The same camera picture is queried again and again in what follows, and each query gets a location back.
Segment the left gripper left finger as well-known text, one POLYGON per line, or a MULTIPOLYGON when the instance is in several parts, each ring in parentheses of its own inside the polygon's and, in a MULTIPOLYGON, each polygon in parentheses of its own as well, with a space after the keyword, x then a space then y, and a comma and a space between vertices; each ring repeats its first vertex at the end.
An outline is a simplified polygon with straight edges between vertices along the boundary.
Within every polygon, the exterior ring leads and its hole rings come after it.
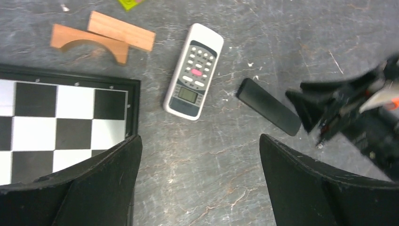
POLYGON ((0 188, 3 226, 130 226, 139 135, 71 167, 0 188))

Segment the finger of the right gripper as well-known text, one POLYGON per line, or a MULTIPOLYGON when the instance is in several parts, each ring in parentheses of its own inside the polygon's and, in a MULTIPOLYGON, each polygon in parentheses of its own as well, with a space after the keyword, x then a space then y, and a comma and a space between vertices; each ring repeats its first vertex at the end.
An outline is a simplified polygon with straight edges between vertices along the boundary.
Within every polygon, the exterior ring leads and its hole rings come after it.
POLYGON ((342 90, 343 88, 350 88, 355 93, 365 91, 373 82, 379 79, 379 75, 375 71, 369 71, 366 74, 341 81, 326 81, 326 82, 302 82, 300 88, 303 92, 311 93, 331 93, 342 90))
POLYGON ((285 95, 294 106, 304 130, 310 133, 324 114, 324 94, 288 89, 285 95))

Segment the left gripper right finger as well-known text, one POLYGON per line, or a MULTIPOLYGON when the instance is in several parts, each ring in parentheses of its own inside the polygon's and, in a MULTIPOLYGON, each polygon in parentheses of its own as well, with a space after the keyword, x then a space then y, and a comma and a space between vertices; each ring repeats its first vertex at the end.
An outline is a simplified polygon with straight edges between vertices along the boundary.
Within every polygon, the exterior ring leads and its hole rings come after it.
POLYGON ((259 151, 277 225, 398 225, 398 183, 338 169, 266 134, 259 151))

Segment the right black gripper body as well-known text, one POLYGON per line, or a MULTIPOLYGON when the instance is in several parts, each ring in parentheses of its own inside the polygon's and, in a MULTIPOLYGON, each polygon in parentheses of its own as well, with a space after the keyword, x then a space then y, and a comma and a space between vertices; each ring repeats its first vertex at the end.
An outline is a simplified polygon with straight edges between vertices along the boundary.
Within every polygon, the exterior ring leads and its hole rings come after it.
MULTIPOLYGON (((390 56, 372 71, 378 73, 378 80, 399 81, 398 56, 390 56)), ((333 93, 333 100, 320 119, 318 143, 342 133, 387 177, 398 181, 399 118, 394 110, 381 106, 359 113, 359 107, 367 100, 366 90, 355 93, 343 88, 333 93)))

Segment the black remote control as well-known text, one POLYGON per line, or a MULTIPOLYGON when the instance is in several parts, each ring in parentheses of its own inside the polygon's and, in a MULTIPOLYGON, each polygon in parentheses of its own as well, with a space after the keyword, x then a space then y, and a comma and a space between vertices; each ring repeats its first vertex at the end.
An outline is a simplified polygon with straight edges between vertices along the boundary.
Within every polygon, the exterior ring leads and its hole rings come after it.
POLYGON ((286 134, 293 137, 298 133, 299 117, 251 78, 243 80, 236 97, 286 134))

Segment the white remote control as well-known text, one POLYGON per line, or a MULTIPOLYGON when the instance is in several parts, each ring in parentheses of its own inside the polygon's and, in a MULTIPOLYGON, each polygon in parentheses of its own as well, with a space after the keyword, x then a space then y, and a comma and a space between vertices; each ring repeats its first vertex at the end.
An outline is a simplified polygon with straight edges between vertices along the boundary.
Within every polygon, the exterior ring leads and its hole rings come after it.
POLYGON ((166 112, 191 121, 200 117, 223 45, 210 28, 199 23, 189 28, 163 102, 166 112))

